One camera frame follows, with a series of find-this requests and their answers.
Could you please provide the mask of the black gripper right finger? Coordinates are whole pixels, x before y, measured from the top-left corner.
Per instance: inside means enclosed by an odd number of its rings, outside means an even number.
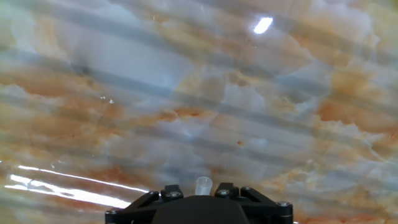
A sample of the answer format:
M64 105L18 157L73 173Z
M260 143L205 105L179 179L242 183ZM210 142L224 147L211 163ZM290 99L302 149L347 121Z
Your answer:
M293 224L294 206L288 201L273 201L252 187L237 187L223 182L215 197L226 200L228 220L235 223Z

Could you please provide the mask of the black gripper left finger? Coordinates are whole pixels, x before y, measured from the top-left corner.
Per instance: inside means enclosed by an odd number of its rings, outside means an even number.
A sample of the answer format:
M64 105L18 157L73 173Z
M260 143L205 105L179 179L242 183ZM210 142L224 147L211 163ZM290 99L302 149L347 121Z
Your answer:
M123 209L108 210L105 224L130 224L153 219L157 210L167 202L184 198L179 185L166 185L160 192L151 190Z

